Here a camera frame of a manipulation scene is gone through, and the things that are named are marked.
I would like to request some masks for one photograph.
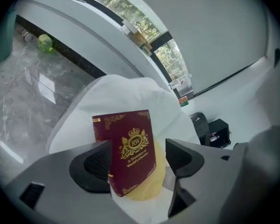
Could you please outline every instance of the yellow cloth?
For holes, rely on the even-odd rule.
[[[144,201],[156,197],[162,189],[166,175],[166,157],[159,143],[154,140],[157,166],[148,178],[126,196],[136,201]]]

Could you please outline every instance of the green bottle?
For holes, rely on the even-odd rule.
[[[53,52],[52,40],[47,34],[42,34],[38,37],[38,47],[44,53]]]

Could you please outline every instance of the white counter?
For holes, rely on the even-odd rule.
[[[17,13],[51,34],[106,74],[150,77],[168,89],[168,82],[114,20],[77,0],[18,0]]]

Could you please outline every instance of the glass window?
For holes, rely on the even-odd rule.
[[[182,55],[173,39],[155,51],[155,54],[169,73],[172,80],[188,75]]]
[[[142,0],[95,0],[118,16],[128,20],[147,41],[151,41],[167,31],[162,21]]]
[[[192,92],[193,89],[189,73],[175,41],[171,39],[163,46],[159,47],[155,51],[155,54],[172,79],[170,88],[176,88],[180,96]]]

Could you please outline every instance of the product package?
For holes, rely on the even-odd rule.
[[[93,116],[93,127],[96,141],[112,140],[108,180],[118,196],[125,196],[139,187],[157,167],[149,111]],[[160,189],[165,177],[165,156],[163,159]]]

